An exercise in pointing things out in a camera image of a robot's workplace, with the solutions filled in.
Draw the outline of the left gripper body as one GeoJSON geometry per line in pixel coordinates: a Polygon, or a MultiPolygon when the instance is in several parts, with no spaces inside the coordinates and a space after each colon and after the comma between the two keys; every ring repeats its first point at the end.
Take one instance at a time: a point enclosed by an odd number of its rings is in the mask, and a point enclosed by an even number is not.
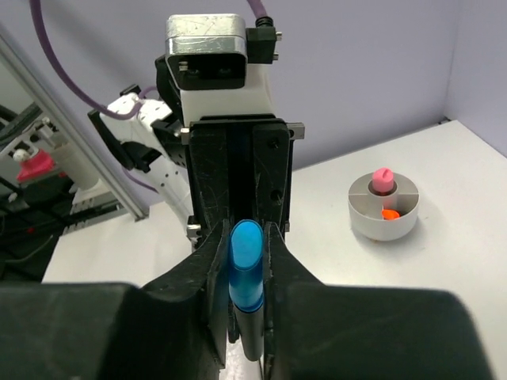
{"type": "MultiPolygon", "coordinates": [[[[174,84],[172,75],[164,58],[156,59],[155,67],[157,89],[161,98],[168,103],[173,113],[171,116],[158,119],[154,122],[154,134],[167,153],[168,158],[180,164],[188,171],[189,193],[192,207],[183,218],[188,237],[195,238],[198,241],[203,240],[201,227],[195,216],[194,203],[196,198],[193,190],[194,185],[191,174],[192,164],[189,153],[190,133],[191,130],[196,127],[224,128],[227,133],[229,219],[224,219],[222,222],[227,221],[233,226],[243,219],[253,219],[255,222],[259,223],[255,211],[252,130],[255,125],[266,120],[282,119],[277,117],[275,113],[252,116],[212,116],[205,117],[191,124],[185,124],[179,90],[174,84]]],[[[303,137],[304,126],[302,123],[284,122],[288,127],[291,141],[288,225],[286,227],[286,233],[290,226],[293,145],[295,140],[303,137]]]]}

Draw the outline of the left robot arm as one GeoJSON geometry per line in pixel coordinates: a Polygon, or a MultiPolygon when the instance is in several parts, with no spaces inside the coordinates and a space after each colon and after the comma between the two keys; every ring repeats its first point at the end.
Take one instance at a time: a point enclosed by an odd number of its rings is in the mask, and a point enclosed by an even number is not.
{"type": "Polygon", "coordinates": [[[127,88],[89,118],[123,169],[142,176],[201,243],[223,222],[290,225],[301,123],[276,116],[267,62],[192,55],[155,62],[158,99],[127,88]]]}

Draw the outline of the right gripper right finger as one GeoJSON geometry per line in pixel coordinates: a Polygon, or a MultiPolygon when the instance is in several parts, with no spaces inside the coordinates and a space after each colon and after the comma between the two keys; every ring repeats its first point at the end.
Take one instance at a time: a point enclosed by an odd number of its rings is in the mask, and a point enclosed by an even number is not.
{"type": "Polygon", "coordinates": [[[265,238],[267,379],[492,379],[465,305],[452,293],[326,285],[265,238]]]}

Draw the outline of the blue tip black highlighter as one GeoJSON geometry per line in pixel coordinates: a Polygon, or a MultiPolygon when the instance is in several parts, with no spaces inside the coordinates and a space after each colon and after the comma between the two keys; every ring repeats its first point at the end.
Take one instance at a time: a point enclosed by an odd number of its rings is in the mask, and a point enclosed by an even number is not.
{"type": "Polygon", "coordinates": [[[238,222],[229,239],[229,296],[245,357],[255,362],[264,351],[264,235],[254,220],[238,222]]]}

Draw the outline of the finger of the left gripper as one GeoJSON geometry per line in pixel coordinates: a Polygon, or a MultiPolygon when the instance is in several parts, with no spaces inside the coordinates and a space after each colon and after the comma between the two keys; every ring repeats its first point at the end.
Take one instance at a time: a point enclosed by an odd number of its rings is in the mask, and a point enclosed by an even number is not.
{"type": "Polygon", "coordinates": [[[274,222],[281,232],[288,225],[291,141],[286,123],[266,120],[253,127],[253,178],[256,218],[274,222]]]}
{"type": "Polygon", "coordinates": [[[189,153],[195,216],[205,239],[218,222],[229,219],[227,133],[224,128],[191,130],[189,153]]]}

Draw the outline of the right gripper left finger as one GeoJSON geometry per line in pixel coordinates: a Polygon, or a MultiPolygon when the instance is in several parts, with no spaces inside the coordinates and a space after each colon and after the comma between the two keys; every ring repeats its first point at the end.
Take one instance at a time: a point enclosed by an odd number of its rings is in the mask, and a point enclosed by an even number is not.
{"type": "Polygon", "coordinates": [[[2,378],[218,378],[226,365],[230,229],[217,223],[194,253],[143,287],[3,285],[2,378]]]}

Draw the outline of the blue highlighter cap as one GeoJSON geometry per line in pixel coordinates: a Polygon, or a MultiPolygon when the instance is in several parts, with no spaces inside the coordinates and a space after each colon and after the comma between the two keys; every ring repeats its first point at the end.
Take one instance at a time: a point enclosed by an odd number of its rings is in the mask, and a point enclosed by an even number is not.
{"type": "Polygon", "coordinates": [[[263,304],[264,235],[254,220],[239,222],[229,241],[229,295],[234,305],[245,313],[263,304]]]}

